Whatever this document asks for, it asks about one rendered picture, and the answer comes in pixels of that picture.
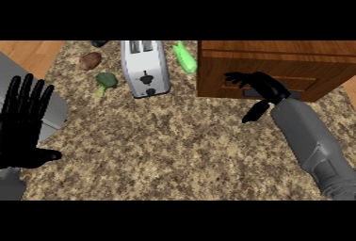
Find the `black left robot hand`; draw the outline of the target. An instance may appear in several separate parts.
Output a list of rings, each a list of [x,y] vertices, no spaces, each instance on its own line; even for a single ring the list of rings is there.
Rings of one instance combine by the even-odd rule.
[[[0,169],[36,169],[61,159],[61,152],[37,147],[43,117],[55,86],[28,73],[12,78],[0,112]]]

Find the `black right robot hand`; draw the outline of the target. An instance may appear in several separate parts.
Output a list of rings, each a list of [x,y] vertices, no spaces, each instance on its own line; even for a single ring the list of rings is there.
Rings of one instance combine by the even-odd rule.
[[[228,72],[226,81],[238,84],[239,88],[250,85],[263,97],[263,100],[254,104],[242,118],[242,123],[257,121],[267,111],[270,104],[278,104],[291,96],[290,90],[287,90],[284,85],[263,72]]]

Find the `brown wooden drawer cabinet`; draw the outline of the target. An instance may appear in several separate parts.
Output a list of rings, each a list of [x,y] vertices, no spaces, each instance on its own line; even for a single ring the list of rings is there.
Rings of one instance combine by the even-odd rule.
[[[356,76],[356,40],[201,40],[198,95],[247,99],[228,72],[265,72],[315,102]]]

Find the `light green bottle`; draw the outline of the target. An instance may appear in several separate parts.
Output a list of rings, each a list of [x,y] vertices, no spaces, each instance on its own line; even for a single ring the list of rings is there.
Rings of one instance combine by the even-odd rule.
[[[185,48],[182,41],[179,41],[177,44],[173,46],[173,50],[177,57],[177,63],[182,69],[188,73],[195,73],[198,69],[198,63],[188,49]]]

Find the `green broccoli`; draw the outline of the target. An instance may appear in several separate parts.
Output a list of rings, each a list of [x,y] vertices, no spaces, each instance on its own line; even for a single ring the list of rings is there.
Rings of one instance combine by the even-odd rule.
[[[101,72],[96,75],[96,81],[98,81],[98,96],[104,97],[105,96],[105,92],[108,88],[117,88],[118,85],[118,80],[115,75],[111,72]]]

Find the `brown potato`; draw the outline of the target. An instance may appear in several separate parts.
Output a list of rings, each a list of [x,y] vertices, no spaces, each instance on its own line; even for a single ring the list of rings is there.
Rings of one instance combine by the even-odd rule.
[[[93,70],[102,62],[102,54],[92,52],[80,59],[80,69],[84,71]]]

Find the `silver toaster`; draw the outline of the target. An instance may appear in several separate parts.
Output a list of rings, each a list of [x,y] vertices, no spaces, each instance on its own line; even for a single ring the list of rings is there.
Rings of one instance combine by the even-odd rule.
[[[123,40],[121,67],[135,98],[146,98],[170,91],[170,74],[161,40]]]

